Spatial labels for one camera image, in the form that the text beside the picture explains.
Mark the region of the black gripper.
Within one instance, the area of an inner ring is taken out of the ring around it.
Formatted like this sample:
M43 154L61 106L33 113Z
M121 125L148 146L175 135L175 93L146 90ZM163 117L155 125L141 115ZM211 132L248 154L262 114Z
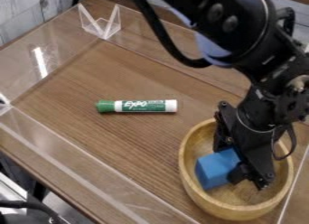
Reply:
M217 103L212 150L217 153L232 149L240 159L227 175L227 180L232 185L248 180L260 191L271 184L275 179L272 161L284 160L292 154L296 146L291 123L303 121L307 115L309 107L287 123L260 128L240 119L239 110L228 102ZM284 154L278 154L275 143L284 133L290 137L290 150Z

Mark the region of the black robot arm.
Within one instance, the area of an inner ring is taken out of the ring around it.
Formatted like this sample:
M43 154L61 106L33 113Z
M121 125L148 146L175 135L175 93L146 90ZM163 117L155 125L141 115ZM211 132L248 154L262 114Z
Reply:
M271 0L161 1L195 31L203 57L193 64L232 68L251 82L237 106L217 106L213 150L232 147L240 158L228 181L263 189L274 161L287 157L275 142L309 116L309 53L292 39L294 11Z

